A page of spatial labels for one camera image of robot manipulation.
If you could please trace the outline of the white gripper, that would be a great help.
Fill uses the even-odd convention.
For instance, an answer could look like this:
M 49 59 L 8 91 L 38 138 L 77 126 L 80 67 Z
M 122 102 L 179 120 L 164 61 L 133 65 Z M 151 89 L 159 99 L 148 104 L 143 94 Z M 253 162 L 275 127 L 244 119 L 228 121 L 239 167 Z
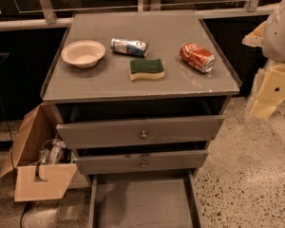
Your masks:
M 285 0 L 282 0 L 266 22 L 245 35 L 242 44 L 262 48 L 263 55 L 285 63 Z M 259 120 L 267 120 L 285 100 L 285 64 L 277 64 L 264 71 L 260 88 L 250 111 Z

